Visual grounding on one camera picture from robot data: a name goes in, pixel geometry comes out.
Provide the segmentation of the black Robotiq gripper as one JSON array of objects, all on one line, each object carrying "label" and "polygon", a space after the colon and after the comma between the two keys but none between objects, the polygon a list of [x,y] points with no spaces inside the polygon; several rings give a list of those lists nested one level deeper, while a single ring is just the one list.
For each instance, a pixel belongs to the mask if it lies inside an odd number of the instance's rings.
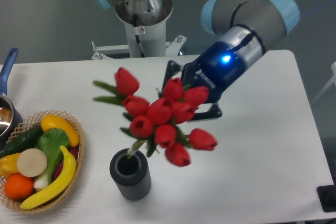
[{"label": "black Robotiq gripper", "polygon": [[229,51],[228,44],[218,41],[211,45],[194,61],[184,66],[174,60],[169,60],[163,79],[162,90],[171,77],[181,74],[182,83],[192,88],[205,86],[209,90],[206,103],[207,111],[197,107],[190,121],[215,120],[223,113],[217,101],[222,93],[246,71],[242,57]]}]

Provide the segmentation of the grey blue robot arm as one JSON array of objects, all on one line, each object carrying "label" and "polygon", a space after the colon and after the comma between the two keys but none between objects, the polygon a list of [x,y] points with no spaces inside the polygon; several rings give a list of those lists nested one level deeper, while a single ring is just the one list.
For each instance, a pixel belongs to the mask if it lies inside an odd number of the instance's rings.
[{"label": "grey blue robot arm", "polygon": [[[132,58],[163,57],[177,44],[166,42],[166,21],[172,0],[95,0],[103,8],[114,8],[124,23]],[[294,0],[208,0],[201,11],[201,23],[219,36],[194,61],[183,66],[169,61],[165,80],[181,73],[184,85],[209,89],[207,112],[195,120],[221,116],[218,101],[222,93],[255,64],[275,43],[288,35],[300,20]]]}]

